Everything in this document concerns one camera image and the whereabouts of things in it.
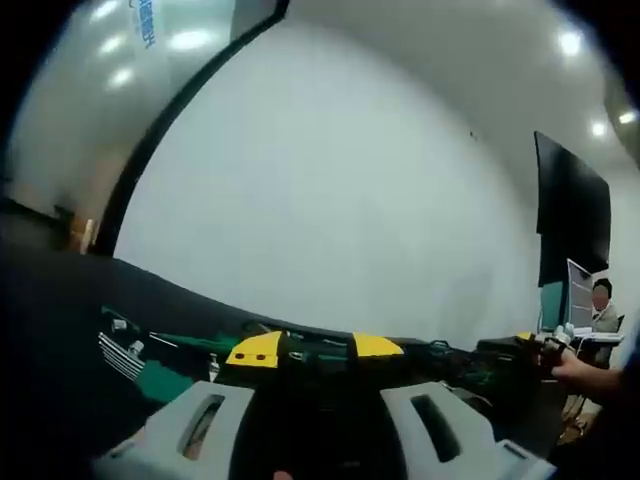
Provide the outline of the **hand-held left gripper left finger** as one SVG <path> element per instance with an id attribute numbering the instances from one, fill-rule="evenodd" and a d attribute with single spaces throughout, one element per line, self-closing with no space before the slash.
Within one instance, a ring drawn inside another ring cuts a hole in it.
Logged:
<path id="1" fill-rule="evenodd" d="M 141 330 L 101 332 L 107 365 L 159 405 L 93 462 L 100 479 L 228 479 L 258 383 L 284 366 L 281 331 L 234 344 Z"/>

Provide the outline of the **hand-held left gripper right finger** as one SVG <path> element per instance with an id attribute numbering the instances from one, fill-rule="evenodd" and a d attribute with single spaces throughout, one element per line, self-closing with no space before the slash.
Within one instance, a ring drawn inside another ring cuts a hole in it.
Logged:
<path id="1" fill-rule="evenodd" d="M 353 333 L 329 342 L 346 374 L 339 440 L 359 479 L 551 479 L 556 438 L 535 348 Z"/>

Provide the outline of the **person's right hand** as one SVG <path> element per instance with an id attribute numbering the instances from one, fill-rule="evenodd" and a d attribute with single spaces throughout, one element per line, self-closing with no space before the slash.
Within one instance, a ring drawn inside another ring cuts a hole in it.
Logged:
<path id="1" fill-rule="evenodd" d="M 591 366 L 584 363 L 570 350 L 564 350 L 556 365 L 551 368 L 552 376 L 565 383 L 575 392 L 587 395 Z"/>

